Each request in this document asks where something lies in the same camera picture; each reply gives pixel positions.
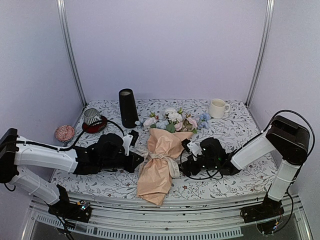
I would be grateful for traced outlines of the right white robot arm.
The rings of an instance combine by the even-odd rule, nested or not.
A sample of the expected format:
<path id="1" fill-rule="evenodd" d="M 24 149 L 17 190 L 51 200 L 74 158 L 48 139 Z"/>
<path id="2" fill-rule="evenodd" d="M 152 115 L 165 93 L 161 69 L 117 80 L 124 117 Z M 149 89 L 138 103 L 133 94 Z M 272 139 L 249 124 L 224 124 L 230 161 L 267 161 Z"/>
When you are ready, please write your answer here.
<path id="1" fill-rule="evenodd" d="M 282 162 L 277 166 L 275 178 L 265 199 L 259 206 L 262 218 L 269 218 L 278 210 L 278 203 L 292 185 L 315 146 L 315 133 L 280 114 L 271 118 L 267 127 L 240 148 L 226 153 L 220 141 L 209 137 L 196 144 L 183 140 L 184 151 L 189 155 L 180 161 L 179 167 L 187 176 L 195 176 L 201 170 L 214 170 L 221 176 L 233 176 L 255 161 L 277 153 Z"/>

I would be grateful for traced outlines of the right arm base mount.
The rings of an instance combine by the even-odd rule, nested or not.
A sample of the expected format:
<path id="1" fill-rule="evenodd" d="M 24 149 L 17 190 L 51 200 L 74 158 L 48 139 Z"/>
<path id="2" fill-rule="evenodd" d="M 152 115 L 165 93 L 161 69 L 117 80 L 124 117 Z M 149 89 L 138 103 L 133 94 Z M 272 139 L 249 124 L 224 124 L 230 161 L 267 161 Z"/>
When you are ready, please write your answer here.
<path id="1" fill-rule="evenodd" d="M 251 223 L 273 217 L 281 218 L 284 212 L 281 201 L 272 200 L 266 195 L 262 203 L 243 207 L 240 210 L 240 216 L 245 223 Z M 273 219 L 271 221 L 259 223 L 257 229 L 263 235 L 270 235 L 276 231 L 278 224 L 279 221 Z"/>

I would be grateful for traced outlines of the black cylindrical vase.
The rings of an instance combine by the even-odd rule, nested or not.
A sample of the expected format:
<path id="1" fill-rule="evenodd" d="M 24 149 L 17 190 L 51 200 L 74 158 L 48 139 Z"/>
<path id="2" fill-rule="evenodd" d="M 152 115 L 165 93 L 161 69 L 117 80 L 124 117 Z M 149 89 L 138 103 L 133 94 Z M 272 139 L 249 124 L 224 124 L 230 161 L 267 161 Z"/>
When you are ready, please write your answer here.
<path id="1" fill-rule="evenodd" d="M 119 91 L 118 97 L 122 125 L 128 129 L 135 128 L 139 117 L 133 91 L 130 88 L 124 88 Z"/>

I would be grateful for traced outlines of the right aluminium frame post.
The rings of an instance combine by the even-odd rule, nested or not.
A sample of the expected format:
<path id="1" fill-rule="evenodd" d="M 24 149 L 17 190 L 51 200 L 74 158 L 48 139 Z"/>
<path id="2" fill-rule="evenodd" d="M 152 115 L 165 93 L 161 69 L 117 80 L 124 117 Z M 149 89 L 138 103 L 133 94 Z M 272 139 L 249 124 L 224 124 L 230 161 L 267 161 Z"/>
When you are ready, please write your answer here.
<path id="1" fill-rule="evenodd" d="M 258 55 L 252 75 L 252 79 L 250 82 L 248 94 L 245 100 L 245 105 L 250 108 L 253 98 L 255 95 L 255 91 L 258 85 L 260 73 L 263 66 L 264 56 L 268 45 L 268 39 L 271 31 L 272 26 L 272 19 L 273 19 L 273 12 L 274 12 L 275 1 L 274 0 L 267 0 L 266 1 L 266 9 L 264 15 L 264 22 L 262 28 L 262 35 L 260 40 L 260 45 L 258 49 Z"/>

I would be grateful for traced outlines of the left aluminium frame post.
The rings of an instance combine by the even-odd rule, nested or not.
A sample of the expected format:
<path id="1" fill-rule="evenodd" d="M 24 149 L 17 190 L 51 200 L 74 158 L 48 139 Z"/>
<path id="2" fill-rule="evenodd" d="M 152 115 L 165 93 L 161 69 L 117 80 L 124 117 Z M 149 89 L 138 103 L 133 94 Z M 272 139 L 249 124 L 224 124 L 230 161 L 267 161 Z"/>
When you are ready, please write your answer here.
<path id="1" fill-rule="evenodd" d="M 81 83 L 79 71 L 77 68 L 76 58 L 73 51 L 65 1 L 57 0 L 56 3 L 57 3 L 57 10 L 58 10 L 59 21 L 60 21 L 60 26 L 62 30 L 62 35 L 63 35 L 65 47 L 66 47 L 67 57 L 70 64 L 71 73 L 75 82 L 75 88 L 78 93 L 82 106 L 85 107 L 87 105 L 87 100 L 85 97 L 85 92 Z"/>

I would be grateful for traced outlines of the pink patterned ball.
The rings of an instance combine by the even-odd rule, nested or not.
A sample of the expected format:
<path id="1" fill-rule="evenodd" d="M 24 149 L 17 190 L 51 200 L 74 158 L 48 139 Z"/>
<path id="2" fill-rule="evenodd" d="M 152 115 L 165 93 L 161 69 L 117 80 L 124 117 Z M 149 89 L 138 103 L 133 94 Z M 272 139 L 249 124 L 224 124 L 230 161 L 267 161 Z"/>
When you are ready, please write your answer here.
<path id="1" fill-rule="evenodd" d="M 55 138 L 63 143 L 71 141 L 74 135 L 75 129 L 70 125 L 61 125 L 54 132 Z"/>

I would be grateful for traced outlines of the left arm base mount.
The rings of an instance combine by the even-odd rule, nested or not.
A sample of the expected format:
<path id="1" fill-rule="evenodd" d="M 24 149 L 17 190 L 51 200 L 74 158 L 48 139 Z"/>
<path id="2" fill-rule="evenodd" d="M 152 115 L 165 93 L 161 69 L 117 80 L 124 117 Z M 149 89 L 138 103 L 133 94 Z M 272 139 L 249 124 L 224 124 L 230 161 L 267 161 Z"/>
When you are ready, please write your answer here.
<path id="1" fill-rule="evenodd" d="M 66 189 L 59 184 L 56 186 L 59 190 L 59 200 L 57 203 L 49 205 L 48 213 L 63 219 L 88 223 L 92 213 L 90 203 L 84 200 L 72 203 Z"/>

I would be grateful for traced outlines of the aluminium front rail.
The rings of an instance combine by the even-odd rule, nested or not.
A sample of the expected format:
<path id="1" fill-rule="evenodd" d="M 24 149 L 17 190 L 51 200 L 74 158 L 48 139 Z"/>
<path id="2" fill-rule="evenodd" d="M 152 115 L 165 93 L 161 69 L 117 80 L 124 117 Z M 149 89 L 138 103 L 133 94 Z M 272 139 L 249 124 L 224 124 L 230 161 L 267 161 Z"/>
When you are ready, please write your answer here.
<path id="1" fill-rule="evenodd" d="M 240 211 L 260 204 L 262 193 L 198 200 L 167 199 L 155 206 L 139 199 L 108 198 L 71 193 L 71 201 L 90 202 L 88 223 L 74 222 L 74 240 L 313 240 L 298 195 L 282 199 L 284 214 L 277 232 L 264 235 L 259 222 L 244 222 Z"/>

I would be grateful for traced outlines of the peach paper flower bouquet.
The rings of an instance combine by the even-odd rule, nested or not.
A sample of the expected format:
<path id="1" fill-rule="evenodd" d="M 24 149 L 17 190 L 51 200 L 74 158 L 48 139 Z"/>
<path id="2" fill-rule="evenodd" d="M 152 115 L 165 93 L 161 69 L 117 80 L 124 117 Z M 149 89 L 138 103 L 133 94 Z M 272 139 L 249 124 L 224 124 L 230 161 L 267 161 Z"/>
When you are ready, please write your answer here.
<path id="1" fill-rule="evenodd" d="M 190 140 L 199 129 L 205 127 L 203 124 L 198 124 L 209 119 L 207 114 L 194 116 L 185 113 L 182 108 L 167 108 L 163 116 L 151 112 L 140 123 L 149 130 L 146 148 L 151 153 L 167 155 L 176 161 L 185 150 L 182 141 Z M 137 196 L 160 206 L 170 191 L 172 179 L 175 178 L 170 176 L 169 166 L 165 160 L 151 159 L 138 177 Z"/>

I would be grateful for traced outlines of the striped black white cup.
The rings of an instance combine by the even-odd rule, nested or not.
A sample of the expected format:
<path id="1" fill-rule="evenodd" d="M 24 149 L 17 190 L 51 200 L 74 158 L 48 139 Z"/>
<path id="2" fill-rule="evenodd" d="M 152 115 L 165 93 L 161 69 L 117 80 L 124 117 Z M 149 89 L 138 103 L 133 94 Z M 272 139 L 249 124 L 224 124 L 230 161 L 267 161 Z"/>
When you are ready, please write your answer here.
<path id="1" fill-rule="evenodd" d="M 83 121 L 87 126 L 95 126 L 102 122 L 102 118 L 96 108 L 89 108 L 83 113 Z"/>

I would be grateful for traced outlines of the cream printed ribbon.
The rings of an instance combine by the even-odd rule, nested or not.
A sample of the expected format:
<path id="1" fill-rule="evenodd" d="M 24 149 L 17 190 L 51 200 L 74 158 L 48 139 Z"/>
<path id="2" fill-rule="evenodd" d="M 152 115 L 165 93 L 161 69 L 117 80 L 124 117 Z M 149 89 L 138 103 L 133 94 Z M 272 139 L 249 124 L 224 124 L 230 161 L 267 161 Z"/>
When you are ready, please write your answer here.
<path id="1" fill-rule="evenodd" d="M 179 178 L 180 177 L 180 169 L 178 163 L 171 158 L 170 156 L 167 156 L 165 154 L 159 154 L 159 153 L 152 153 L 150 152 L 146 147 L 142 146 L 137 146 L 135 148 L 141 156 L 144 158 L 143 163 L 139 165 L 139 170 L 138 170 L 138 176 L 140 177 L 142 170 L 144 166 L 151 160 L 151 159 L 160 159 L 164 160 L 168 164 L 169 168 L 169 174 L 172 178 Z"/>

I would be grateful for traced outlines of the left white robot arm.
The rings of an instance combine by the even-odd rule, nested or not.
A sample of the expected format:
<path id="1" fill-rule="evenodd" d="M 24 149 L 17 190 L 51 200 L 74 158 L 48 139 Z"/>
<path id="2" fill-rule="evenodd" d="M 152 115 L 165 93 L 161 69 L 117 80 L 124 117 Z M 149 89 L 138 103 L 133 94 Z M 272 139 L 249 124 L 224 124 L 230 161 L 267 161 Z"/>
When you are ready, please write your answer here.
<path id="1" fill-rule="evenodd" d="M 120 137 L 115 133 L 103 134 L 97 143 L 88 147 L 54 145 L 33 142 L 10 128 L 0 139 L 0 182 L 26 190 L 55 209 L 63 216 L 74 213 L 74 205 L 62 187 L 55 186 L 27 169 L 38 166 L 62 170 L 74 175 L 95 175 L 103 170 L 123 169 L 133 173 L 144 157 L 130 151 L 138 139 L 131 131 Z"/>

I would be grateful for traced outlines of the red round coaster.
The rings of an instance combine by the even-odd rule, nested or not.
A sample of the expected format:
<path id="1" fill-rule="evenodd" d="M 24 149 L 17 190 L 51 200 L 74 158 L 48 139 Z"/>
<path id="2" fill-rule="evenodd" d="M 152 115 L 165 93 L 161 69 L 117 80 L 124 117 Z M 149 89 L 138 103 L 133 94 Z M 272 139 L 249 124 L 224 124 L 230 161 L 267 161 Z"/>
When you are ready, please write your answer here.
<path id="1" fill-rule="evenodd" d="M 102 122 L 98 123 L 96 125 L 93 126 L 88 126 L 85 122 L 83 122 L 82 124 L 82 130 L 85 131 L 88 134 L 96 134 L 99 133 L 100 131 L 102 131 L 106 126 L 107 126 L 107 118 L 105 116 L 101 117 Z"/>

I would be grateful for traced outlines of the floral patterned tablecloth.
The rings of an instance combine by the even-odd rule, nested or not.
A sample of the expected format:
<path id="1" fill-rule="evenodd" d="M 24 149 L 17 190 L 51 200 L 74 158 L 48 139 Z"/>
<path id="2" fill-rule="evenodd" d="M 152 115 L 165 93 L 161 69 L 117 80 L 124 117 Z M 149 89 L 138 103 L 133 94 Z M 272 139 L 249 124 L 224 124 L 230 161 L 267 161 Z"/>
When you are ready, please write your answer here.
<path id="1" fill-rule="evenodd" d="M 231 100 L 230 111 L 221 119 L 211 119 L 207 129 L 201 129 L 193 136 L 196 143 L 213 137 L 220 141 L 227 152 L 241 147 L 259 133 L 252 116 L 245 105 Z M 161 116 L 168 108 L 182 109 L 184 113 L 198 116 L 207 111 L 210 102 L 203 99 L 143 99 L 136 101 L 137 113 L 146 118 L 151 113 Z M 171 188 L 165 199 L 201 200 L 264 193 L 272 183 L 277 166 L 267 154 L 233 176 L 213 174 L 202 170 L 193 178 L 181 175 L 172 180 Z M 54 184 L 67 191 L 106 198 L 135 199 L 137 197 L 138 173 L 122 169 L 115 172 L 102 171 L 95 175 L 74 175 L 56 170 L 52 177 Z"/>

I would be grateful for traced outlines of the cream ceramic mug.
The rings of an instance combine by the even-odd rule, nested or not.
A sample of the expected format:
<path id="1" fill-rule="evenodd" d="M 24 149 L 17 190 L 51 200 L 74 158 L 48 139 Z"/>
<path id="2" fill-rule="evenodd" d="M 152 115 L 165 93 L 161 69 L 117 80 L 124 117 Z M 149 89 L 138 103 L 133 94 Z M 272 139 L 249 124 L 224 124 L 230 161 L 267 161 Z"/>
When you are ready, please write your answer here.
<path id="1" fill-rule="evenodd" d="M 221 119 L 225 113 L 230 111 L 230 104 L 222 99 L 215 98 L 210 101 L 208 114 L 215 119 Z"/>

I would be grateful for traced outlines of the aluminium frame post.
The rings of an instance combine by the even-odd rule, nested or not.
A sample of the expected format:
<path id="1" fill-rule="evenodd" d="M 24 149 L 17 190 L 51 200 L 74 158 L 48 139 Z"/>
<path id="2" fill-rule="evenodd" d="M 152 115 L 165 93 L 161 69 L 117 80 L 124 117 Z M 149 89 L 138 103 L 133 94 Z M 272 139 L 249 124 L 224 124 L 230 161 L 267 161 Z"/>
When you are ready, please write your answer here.
<path id="1" fill-rule="evenodd" d="M 60 26 L 62 30 L 62 35 L 63 35 L 65 47 L 66 47 L 67 57 L 70 64 L 71 73 L 75 82 L 75 88 L 78 93 L 82 106 L 85 107 L 87 105 L 87 100 L 85 97 L 85 92 L 81 83 L 79 71 L 77 68 L 76 58 L 73 51 L 65 1 L 57 0 L 56 3 L 57 3 L 57 10 L 58 10 L 59 21 L 60 21 Z"/>
<path id="2" fill-rule="evenodd" d="M 262 35 L 260 40 L 260 45 L 258 49 L 258 55 L 252 75 L 252 79 L 250 82 L 248 94 L 245 100 L 245 105 L 250 108 L 253 98 L 255 95 L 255 91 L 258 85 L 260 73 L 263 66 L 264 56 L 268 45 L 268 39 L 271 31 L 272 26 L 272 19 L 273 19 L 273 12 L 274 12 L 275 1 L 274 0 L 267 0 L 266 1 L 266 9 L 264 15 L 264 22 L 262 28 Z"/>

